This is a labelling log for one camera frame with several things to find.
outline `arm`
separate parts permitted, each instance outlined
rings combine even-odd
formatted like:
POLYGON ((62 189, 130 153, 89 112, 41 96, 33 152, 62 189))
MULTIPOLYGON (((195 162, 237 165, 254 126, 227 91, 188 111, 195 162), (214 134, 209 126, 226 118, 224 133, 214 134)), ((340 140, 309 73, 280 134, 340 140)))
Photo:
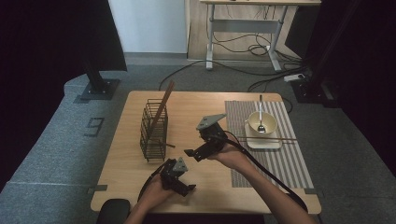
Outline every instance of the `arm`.
POLYGON ((209 159, 220 161, 225 166, 235 169, 243 175, 259 193, 279 223, 316 223, 300 205, 261 175, 256 167, 250 163, 247 156, 236 147, 226 144, 222 151, 210 156, 209 159))
POLYGON ((175 192, 163 189, 163 183, 160 175, 155 175, 139 202, 132 208, 131 214, 125 221, 125 224, 140 224, 143 222, 146 214, 157 205, 163 203, 175 192))

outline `spoon in bowl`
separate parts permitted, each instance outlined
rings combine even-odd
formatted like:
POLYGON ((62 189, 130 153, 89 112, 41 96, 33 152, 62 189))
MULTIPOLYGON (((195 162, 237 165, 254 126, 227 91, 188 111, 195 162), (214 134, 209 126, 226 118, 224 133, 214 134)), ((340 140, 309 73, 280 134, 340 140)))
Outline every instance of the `spoon in bowl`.
POLYGON ((265 133, 265 128, 262 125, 262 95, 260 95, 259 110, 260 110, 260 113, 259 113, 259 115, 260 115, 260 125, 257 128, 257 131, 259 133, 265 133))

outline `placemat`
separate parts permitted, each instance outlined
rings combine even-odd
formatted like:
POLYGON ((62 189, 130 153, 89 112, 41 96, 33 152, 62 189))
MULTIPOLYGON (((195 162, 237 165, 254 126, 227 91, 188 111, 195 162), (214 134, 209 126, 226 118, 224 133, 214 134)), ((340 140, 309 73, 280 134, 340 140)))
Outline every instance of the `placemat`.
MULTIPOLYGON (((245 120, 252 112, 259 111, 259 102, 226 101, 225 109, 228 131, 235 136, 246 136, 245 120)), ((281 137, 296 138, 283 102, 263 102, 263 110, 276 118, 281 137)), ((247 142, 241 142, 241 145, 289 188, 314 187, 297 141, 283 141, 282 147, 278 149, 253 149, 247 142)), ((233 188, 251 188, 246 179, 235 170, 231 170, 231 175, 233 188)))

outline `person's right hand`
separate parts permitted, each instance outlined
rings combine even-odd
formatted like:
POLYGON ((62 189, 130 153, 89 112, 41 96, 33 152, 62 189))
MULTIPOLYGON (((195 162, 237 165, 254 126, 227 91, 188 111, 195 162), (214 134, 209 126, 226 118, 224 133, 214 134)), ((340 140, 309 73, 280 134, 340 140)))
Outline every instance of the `person's right hand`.
MULTIPOLYGON (((229 133, 226 134, 228 136, 228 139, 237 142, 236 139, 231 134, 229 133)), ((243 167, 246 164, 251 164, 250 161, 248 160, 248 157, 245 154, 243 154, 241 150, 228 143, 225 144, 225 146, 220 152, 210 155, 207 158, 209 160, 219 161, 223 165, 235 170, 239 170, 240 167, 243 167)))

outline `yellow bowl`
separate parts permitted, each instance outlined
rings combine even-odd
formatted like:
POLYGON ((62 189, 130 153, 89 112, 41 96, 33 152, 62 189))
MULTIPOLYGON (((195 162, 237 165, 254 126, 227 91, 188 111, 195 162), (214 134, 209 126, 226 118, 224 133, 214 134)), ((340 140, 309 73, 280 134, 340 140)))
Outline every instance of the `yellow bowl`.
POLYGON ((257 130, 260 125, 260 112, 256 111, 248 117, 248 126, 258 136, 267 136, 273 133, 277 128, 277 121, 274 116, 269 113, 262 112, 262 126, 265 128, 265 133, 259 133, 257 130))

